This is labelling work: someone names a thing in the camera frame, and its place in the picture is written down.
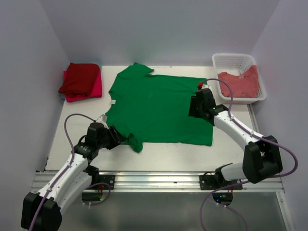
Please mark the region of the green t shirt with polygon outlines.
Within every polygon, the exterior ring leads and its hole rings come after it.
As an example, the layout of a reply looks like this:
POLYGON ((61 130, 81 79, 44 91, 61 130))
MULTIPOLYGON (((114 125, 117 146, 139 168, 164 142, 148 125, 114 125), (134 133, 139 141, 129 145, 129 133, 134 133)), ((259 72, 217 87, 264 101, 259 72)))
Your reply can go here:
POLYGON ((116 75, 109 90, 115 103, 106 112, 107 125, 137 153, 145 142, 211 146, 212 125, 188 115, 191 97, 203 80, 153 71, 134 63, 116 75))

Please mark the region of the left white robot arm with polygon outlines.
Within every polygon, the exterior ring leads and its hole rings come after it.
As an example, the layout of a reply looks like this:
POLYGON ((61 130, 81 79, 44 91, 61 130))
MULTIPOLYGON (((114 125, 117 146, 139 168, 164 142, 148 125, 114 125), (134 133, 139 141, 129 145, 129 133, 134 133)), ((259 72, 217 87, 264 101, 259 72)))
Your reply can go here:
POLYGON ((91 123, 56 175, 38 192, 25 196, 21 227, 29 231, 58 230, 75 199, 85 189, 99 186, 99 170, 91 165, 99 150, 111 150, 126 140, 114 126, 106 128, 102 123, 91 123))

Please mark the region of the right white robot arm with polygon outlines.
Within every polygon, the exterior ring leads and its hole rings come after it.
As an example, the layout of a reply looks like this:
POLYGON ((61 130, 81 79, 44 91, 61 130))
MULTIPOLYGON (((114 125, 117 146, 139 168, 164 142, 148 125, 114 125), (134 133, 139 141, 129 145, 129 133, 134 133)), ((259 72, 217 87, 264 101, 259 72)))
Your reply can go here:
POLYGON ((245 124, 235 122, 233 114, 226 106, 216 104, 210 88, 199 89, 191 97, 189 116, 202 118, 222 130, 244 152, 241 163, 221 166, 213 175, 204 174, 205 182, 225 189, 237 180, 247 179, 251 183, 258 183, 282 172, 277 140, 273 136, 264 137, 250 130, 245 124))

